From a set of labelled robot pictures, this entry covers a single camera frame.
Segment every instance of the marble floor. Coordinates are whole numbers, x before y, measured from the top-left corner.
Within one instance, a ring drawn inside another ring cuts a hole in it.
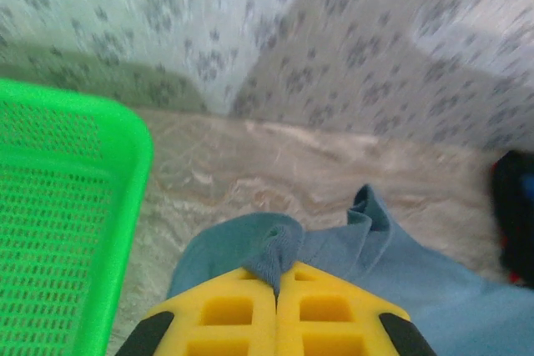
[[[487,172],[499,153],[138,110],[155,145],[108,355],[164,299],[174,266],[204,228],[253,211],[309,229],[345,223],[371,183],[421,243],[502,281]]]

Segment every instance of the gray patterned wall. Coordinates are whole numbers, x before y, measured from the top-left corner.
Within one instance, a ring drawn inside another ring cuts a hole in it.
[[[0,75],[134,106],[534,148],[534,0],[0,0]]]

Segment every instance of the red and black object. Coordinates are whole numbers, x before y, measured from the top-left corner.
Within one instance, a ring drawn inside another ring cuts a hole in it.
[[[491,169],[493,213],[502,234],[501,263],[513,283],[534,288],[534,201],[526,186],[534,153],[512,150]]]

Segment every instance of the yellow plastic part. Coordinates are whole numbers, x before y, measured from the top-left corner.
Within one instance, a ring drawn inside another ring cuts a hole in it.
[[[174,313],[154,356],[393,356],[379,315],[408,314],[317,268],[296,263],[273,289],[242,268],[161,303]]]

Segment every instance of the blue towel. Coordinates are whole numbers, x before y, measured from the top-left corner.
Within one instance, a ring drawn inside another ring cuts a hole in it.
[[[280,275],[300,260],[404,308],[440,356],[534,355],[534,292],[419,245],[368,185],[347,218],[305,232],[283,214],[254,213],[207,229],[185,250],[169,297],[239,266],[278,293]]]

